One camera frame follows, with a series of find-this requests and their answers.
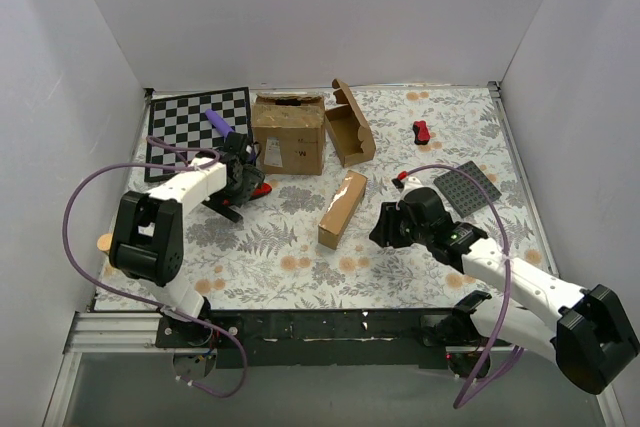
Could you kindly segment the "small cardboard express box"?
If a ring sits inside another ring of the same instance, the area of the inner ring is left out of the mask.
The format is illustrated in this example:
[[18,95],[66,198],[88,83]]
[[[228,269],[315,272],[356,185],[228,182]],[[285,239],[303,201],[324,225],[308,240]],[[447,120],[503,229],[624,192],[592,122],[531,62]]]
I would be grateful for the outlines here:
[[356,209],[360,205],[368,179],[348,170],[339,189],[318,224],[318,243],[336,250]]

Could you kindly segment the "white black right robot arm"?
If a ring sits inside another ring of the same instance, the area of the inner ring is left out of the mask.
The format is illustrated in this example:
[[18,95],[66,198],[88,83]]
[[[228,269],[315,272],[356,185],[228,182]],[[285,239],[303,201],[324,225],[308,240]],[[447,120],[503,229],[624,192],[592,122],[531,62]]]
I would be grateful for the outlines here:
[[601,393],[639,355],[639,340],[615,292],[563,281],[520,258],[496,240],[452,219],[431,188],[407,189],[384,202],[369,238],[383,248],[425,247],[441,264],[496,289],[476,290],[425,330],[442,344],[475,344],[493,329],[509,344],[555,363],[576,387]]

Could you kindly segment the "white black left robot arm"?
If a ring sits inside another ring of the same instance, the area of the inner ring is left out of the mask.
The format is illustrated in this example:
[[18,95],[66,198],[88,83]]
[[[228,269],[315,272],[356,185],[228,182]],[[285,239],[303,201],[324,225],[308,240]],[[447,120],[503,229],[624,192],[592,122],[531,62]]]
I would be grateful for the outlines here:
[[204,206],[233,223],[243,220],[237,211],[248,203],[265,175],[251,159],[248,136],[230,132],[218,149],[186,152],[150,137],[148,142],[177,153],[174,175],[140,193],[129,191],[120,200],[109,250],[110,264],[143,285],[169,316],[179,319],[178,334],[193,347],[205,345],[213,333],[206,317],[208,301],[181,273],[184,260],[184,223]]

